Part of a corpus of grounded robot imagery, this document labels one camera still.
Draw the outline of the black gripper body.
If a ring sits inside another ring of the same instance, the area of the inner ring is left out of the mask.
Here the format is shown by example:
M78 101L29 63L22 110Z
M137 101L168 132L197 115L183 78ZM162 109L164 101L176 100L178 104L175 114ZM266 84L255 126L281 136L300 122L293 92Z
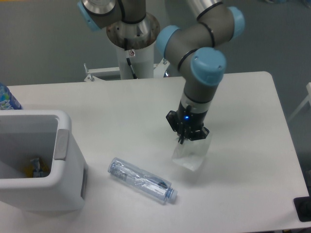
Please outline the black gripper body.
M183 129L190 128L191 132L202 131L204 128L204 119L207 111L202 113L192 112L191 107L184 107L180 102L177 110L177 128L180 133Z

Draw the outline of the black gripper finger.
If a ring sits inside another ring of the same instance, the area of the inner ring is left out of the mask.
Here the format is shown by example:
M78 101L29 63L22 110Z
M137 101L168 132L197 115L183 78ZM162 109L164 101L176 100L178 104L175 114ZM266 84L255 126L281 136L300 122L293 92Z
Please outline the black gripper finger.
M171 129L177 133L177 136L179 137L178 143L183 144L185 140L185 125L182 121L179 120L177 112L169 111L166 115L166 119Z
M206 139L210 131L206 127L202 127L199 130L192 130L191 127L187 127L181 133L181 145L186 141L196 141Z

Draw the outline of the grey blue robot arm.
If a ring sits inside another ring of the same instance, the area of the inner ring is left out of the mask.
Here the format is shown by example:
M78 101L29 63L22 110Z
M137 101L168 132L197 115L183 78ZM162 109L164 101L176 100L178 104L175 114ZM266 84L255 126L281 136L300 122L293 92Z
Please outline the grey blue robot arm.
M221 0L190 0L189 5L196 23L182 30L174 25L161 29L143 0L77 3L89 28L106 30L118 52L122 79L153 77L154 48L185 78L179 107L166 116L180 144L208 136L204 119L226 69L226 59L215 47L240 36L245 28L242 12Z

